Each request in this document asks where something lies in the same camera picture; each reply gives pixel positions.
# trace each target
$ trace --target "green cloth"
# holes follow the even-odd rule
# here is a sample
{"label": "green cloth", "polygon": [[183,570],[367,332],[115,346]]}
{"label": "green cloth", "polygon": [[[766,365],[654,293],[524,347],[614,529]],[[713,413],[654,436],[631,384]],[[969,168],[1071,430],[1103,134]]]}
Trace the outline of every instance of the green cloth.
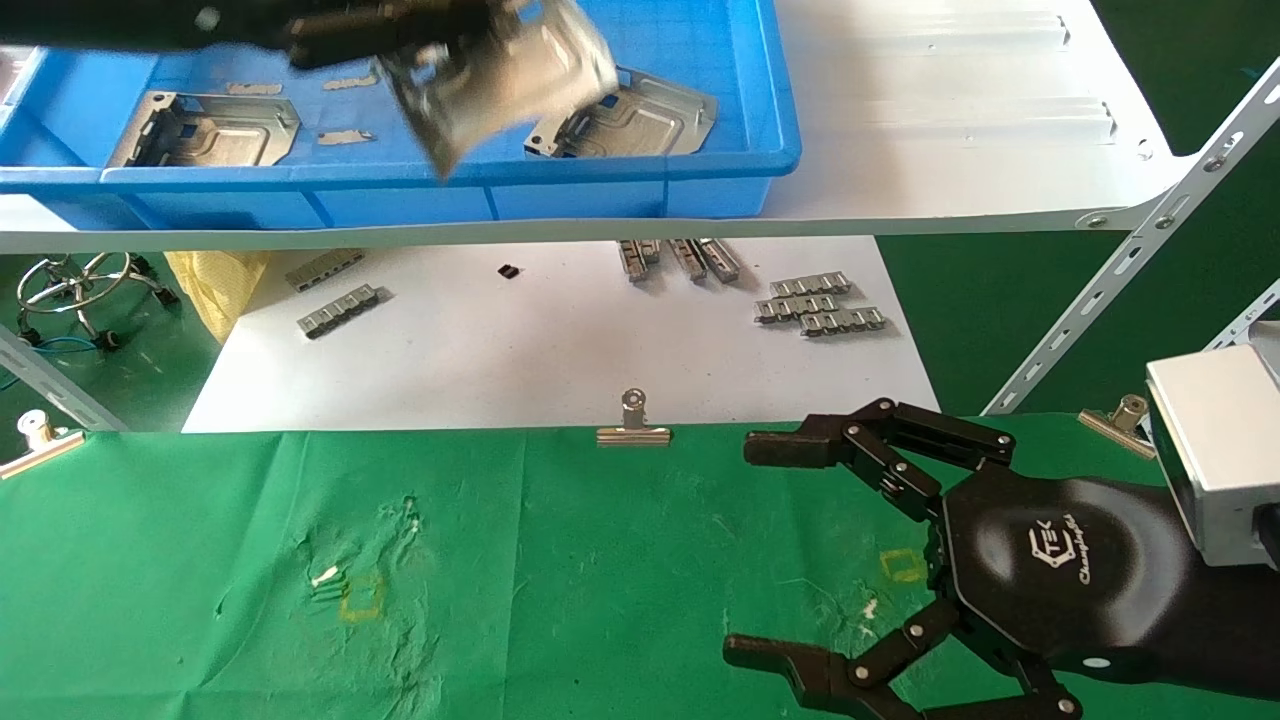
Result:
{"label": "green cloth", "polygon": [[[998,427],[1024,473],[1160,482],[1070,416]],[[0,717],[818,717],[722,637],[864,650],[929,600],[924,530],[744,429],[96,434],[0,483]],[[1276,714],[1064,678],[1096,719]],[[896,687],[1016,692],[955,641]]]}

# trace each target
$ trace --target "blue crate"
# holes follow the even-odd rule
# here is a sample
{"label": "blue crate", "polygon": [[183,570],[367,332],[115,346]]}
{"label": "blue crate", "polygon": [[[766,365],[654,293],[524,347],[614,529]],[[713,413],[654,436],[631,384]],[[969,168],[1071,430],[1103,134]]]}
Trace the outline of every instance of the blue crate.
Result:
{"label": "blue crate", "polygon": [[[0,108],[0,192],[29,193],[81,229],[310,229],[527,218],[741,218],[800,161],[772,0],[582,0],[614,59],[719,101],[703,149],[673,158],[527,156],[531,124],[472,150],[447,183],[385,83],[324,91],[367,63],[302,73],[244,46],[174,55],[40,50]],[[270,168],[102,169],[148,90],[223,94],[280,83],[302,118]],[[375,142],[321,146],[364,129]]]}

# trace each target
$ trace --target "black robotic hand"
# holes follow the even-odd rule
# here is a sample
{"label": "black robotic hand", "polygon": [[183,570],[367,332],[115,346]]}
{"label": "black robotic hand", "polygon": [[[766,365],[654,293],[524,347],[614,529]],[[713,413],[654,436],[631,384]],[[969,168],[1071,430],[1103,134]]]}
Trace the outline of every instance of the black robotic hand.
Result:
{"label": "black robotic hand", "polygon": [[40,0],[5,3],[0,42],[125,51],[243,42],[317,68],[489,31],[488,0]]}
{"label": "black robotic hand", "polygon": [[[943,492],[893,450],[973,471]],[[844,465],[915,521],[937,598],[856,659],[730,635],[731,665],[785,675],[804,707],[858,720],[1068,720],[1065,670],[1280,700],[1280,573],[1211,568],[1167,488],[1010,470],[1011,436],[891,400],[810,415],[795,433],[750,433],[753,465]],[[888,687],[955,635],[1024,696],[923,712]]]}

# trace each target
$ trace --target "white stain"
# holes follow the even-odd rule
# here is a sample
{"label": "white stain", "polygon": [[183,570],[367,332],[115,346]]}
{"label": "white stain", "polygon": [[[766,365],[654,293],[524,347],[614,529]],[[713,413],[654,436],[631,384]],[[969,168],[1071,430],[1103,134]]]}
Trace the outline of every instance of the white stain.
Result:
{"label": "white stain", "polygon": [[334,565],[333,568],[329,568],[328,570],[325,570],[324,573],[320,573],[315,578],[311,578],[311,587],[317,588],[317,587],[320,587],[320,583],[323,583],[323,582],[333,578],[337,574],[338,574],[338,566]]}

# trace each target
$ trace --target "white shelf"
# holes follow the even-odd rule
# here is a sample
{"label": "white shelf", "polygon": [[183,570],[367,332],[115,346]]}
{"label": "white shelf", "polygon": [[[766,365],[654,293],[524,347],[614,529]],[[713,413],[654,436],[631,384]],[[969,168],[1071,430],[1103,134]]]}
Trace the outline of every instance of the white shelf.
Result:
{"label": "white shelf", "polygon": [[[652,424],[799,420],[892,396],[937,400],[870,237],[732,243],[735,286],[696,286],[667,256],[627,283],[613,242],[393,249],[297,295],[280,254],[236,324],[184,432],[616,425],[640,387]],[[498,275],[500,265],[524,272]],[[805,340],[762,327],[769,281],[845,270],[846,307],[879,332]],[[369,283],[394,299],[316,341],[298,318]]]}
{"label": "white shelf", "polygon": [[1156,197],[1187,167],[1087,0],[777,0],[777,12],[805,151],[756,219],[10,232],[0,243],[234,250],[1069,229]]}

